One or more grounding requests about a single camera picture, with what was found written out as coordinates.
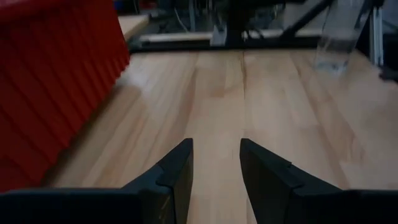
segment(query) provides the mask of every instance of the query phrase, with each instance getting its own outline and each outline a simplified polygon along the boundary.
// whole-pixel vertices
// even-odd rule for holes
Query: wooden tabletop
[[[147,15],[119,16],[118,18],[125,40],[128,40],[149,23],[149,18]]]
[[[250,138],[342,189],[398,189],[398,86],[357,52],[339,78],[313,56],[133,55],[50,185],[121,187],[193,138],[188,223],[255,223],[239,164]]]

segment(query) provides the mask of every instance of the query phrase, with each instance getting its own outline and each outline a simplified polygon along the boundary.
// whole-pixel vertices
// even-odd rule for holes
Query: black plastic part
[[[28,189],[0,195],[4,223],[187,222],[193,178],[193,141],[183,140],[122,189]]]
[[[398,191],[340,190],[249,139],[240,158],[258,224],[397,222]]]
[[[277,39],[252,39],[241,45],[232,46],[210,46],[200,41],[188,41],[178,44],[170,42],[147,44],[141,48],[132,48],[130,54],[149,52],[184,52],[184,51],[220,51],[220,50],[250,50],[250,49],[315,49],[320,37],[296,37],[292,40],[278,41]]]

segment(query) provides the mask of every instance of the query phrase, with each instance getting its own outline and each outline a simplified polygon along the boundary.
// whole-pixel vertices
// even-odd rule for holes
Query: black machine
[[[244,43],[242,39],[242,32],[246,30],[246,25],[249,22],[254,10],[259,7],[269,7],[276,4],[296,3],[302,4],[307,0],[230,0],[227,20],[227,39],[226,45],[242,46],[242,45],[258,45],[261,46],[277,46],[277,47],[316,47],[317,39],[299,38],[295,37],[297,31],[305,27],[310,21],[316,18],[321,12],[327,9],[336,0],[320,0],[318,4],[313,6],[306,14],[304,14],[295,24],[292,24],[282,35],[274,39],[261,39],[256,42]],[[381,7],[384,0],[369,0],[373,7]]]
[[[241,140],[240,159],[258,223],[397,221],[397,191],[340,190],[249,139]],[[192,180],[193,140],[185,139],[121,189],[32,189],[2,194],[2,220],[184,224]]]

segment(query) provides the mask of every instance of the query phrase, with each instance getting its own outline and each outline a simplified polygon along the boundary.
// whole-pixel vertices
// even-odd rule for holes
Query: metal frame
[[[195,20],[195,5],[196,1],[195,0],[189,0],[189,21],[190,21],[190,25],[191,25],[191,32],[195,32],[196,31],[196,20]]]
[[[154,44],[142,43],[139,49],[131,49],[130,53],[139,52],[164,52],[164,51],[189,51],[189,50],[234,50],[234,49],[314,49],[317,47],[317,42],[320,36],[313,37],[297,37],[296,33],[301,28],[305,27],[310,21],[316,18],[325,9],[336,0],[322,0],[317,5],[313,6],[305,15],[303,15],[295,24],[288,27],[279,37],[242,40],[242,32],[234,30],[234,24],[227,26],[225,30],[226,42],[225,45],[211,45],[210,41],[179,41],[179,42],[157,42]],[[383,50],[382,50],[382,15],[381,6],[383,0],[373,1],[374,10],[371,19],[371,58],[375,65],[383,65]],[[195,13],[190,13],[191,19],[194,20]],[[232,39],[242,40],[238,42],[230,41]]]

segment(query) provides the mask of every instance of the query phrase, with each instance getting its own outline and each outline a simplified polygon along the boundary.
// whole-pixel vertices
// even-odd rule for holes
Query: red box
[[[129,63],[112,0],[0,0],[0,191],[40,184]]]

